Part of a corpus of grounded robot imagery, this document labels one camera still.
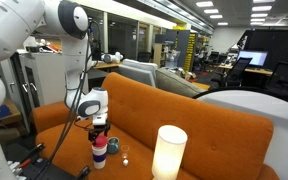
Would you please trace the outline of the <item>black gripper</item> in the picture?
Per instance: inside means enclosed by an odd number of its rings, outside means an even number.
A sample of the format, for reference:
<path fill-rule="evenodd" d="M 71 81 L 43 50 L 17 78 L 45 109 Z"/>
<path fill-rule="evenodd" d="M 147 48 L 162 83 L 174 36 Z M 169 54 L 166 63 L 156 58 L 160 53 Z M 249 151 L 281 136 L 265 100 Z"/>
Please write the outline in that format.
<path fill-rule="evenodd" d="M 100 133 L 104 133 L 104 136 L 107 137 L 110 128 L 111 123 L 109 120 L 106 121 L 105 125 L 94 126 L 94 128 L 90 130 L 90 133 L 88 133 L 88 140 L 92 143 L 95 142 L 95 136 L 98 136 Z"/>

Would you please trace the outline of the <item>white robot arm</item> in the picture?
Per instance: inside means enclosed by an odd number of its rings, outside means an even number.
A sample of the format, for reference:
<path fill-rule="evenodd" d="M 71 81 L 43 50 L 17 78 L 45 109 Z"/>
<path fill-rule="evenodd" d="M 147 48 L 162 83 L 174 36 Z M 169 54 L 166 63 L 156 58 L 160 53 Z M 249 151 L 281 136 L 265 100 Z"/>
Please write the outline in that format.
<path fill-rule="evenodd" d="M 94 88 L 84 95 L 80 90 L 81 76 L 92 66 L 89 21 L 84 9 L 70 0 L 0 0 L 0 61 L 10 58 L 34 31 L 60 39 L 67 107 L 81 119 L 90 117 L 95 126 L 107 124 L 107 91 Z M 0 79 L 0 106 L 5 96 Z M 1 145 L 0 180 L 15 180 Z"/>

